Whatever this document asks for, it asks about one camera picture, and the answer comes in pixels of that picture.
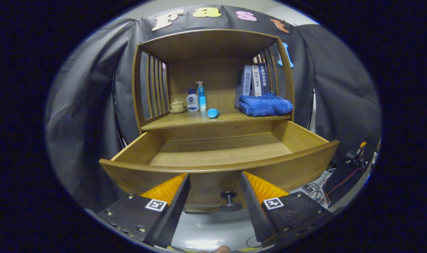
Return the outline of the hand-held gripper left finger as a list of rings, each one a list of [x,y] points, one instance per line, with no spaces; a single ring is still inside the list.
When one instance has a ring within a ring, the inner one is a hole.
[[[191,188],[186,173],[142,194],[128,193],[98,213],[112,228],[150,246],[171,245]]]

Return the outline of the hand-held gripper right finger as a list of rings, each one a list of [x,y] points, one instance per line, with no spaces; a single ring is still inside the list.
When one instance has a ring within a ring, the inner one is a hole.
[[[285,247],[331,220],[332,213],[299,191],[289,194],[243,171],[240,184],[257,242]]]

